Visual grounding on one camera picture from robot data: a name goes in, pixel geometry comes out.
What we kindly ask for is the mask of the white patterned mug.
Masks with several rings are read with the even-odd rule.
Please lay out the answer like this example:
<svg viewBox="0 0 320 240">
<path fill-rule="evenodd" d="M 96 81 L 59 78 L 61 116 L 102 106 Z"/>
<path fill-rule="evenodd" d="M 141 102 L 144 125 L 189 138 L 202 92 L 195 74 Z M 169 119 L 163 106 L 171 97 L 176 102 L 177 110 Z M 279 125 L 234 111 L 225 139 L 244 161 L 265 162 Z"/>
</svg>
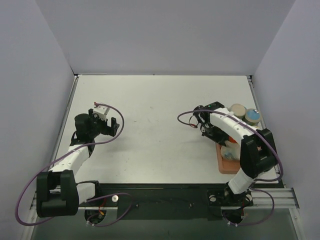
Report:
<svg viewBox="0 0 320 240">
<path fill-rule="evenodd" d="M 225 141 L 225 145 L 220 148 L 221 156 L 229 161 L 239 161 L 241 155 L 241 146 L 236 142 Z"/>
</svg>

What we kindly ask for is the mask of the orange mug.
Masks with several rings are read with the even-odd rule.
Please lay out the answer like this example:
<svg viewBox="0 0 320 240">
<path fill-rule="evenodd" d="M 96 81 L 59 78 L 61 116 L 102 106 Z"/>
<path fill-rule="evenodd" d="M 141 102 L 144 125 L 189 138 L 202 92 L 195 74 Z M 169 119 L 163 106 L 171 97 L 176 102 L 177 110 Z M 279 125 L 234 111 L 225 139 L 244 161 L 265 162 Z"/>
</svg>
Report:
<svg viewBox="0 0 320 240">
<path fill-rule="evenodd" d="M 233 139 L 231 136 L 228 137 L 228 141 L 229 141 L 230 143 L 233 143 L 233 144 L 237 144 L 237 143 L 238 143 L 238 142 L 237 142 L 235 139 Z"/>
</svg>

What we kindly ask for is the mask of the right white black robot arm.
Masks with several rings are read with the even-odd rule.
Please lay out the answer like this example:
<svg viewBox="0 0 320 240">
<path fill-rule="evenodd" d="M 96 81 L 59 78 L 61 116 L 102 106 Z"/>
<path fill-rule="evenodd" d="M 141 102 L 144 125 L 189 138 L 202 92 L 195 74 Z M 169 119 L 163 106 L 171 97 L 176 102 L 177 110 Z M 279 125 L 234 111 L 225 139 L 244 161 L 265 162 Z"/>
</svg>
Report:
<svg viewBox="0 0 320 240">
<path fill-rule="evenodd" d="M 224 201 L 236 204 L 256 181 L 273 182 L 276 179 L 262 179 L 261 175 L 278 164 L 278 155 L 270 130 L 260 130 L 237 117 L 220 102 L 199 105 L 192 114 L 200 126 L 202 136 L 221 147 L 230 148 L 239 161 L 239 170 L 229 180 L 223 192 Z"/>
</svg>

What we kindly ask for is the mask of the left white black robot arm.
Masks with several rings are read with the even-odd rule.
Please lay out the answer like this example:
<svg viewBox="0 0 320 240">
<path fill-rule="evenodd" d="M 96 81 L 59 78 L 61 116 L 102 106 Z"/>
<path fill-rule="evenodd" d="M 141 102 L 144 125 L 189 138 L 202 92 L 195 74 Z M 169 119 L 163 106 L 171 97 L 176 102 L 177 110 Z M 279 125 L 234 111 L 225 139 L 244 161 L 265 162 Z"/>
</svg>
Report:
<svg viewBox="0 0 320 240">
<path fill-rule="evenodd" d="M 88 113 L 75 116 L 75 132 L 65 156 L 54 166 L 41 172 L 36 178 L 36 212 L 40 218 L 73 216 L 79 205 L 87 201 L 92 206 L 99 205 L 103 193 L 97 190 L 97 182 L 77 184 L 75 175 L 89 159 L 98 143 L 99 135 L 115 139 L 123 130 L 115 117 L 107 118 L 112 106 L 95 103 Z"/>
</svg>

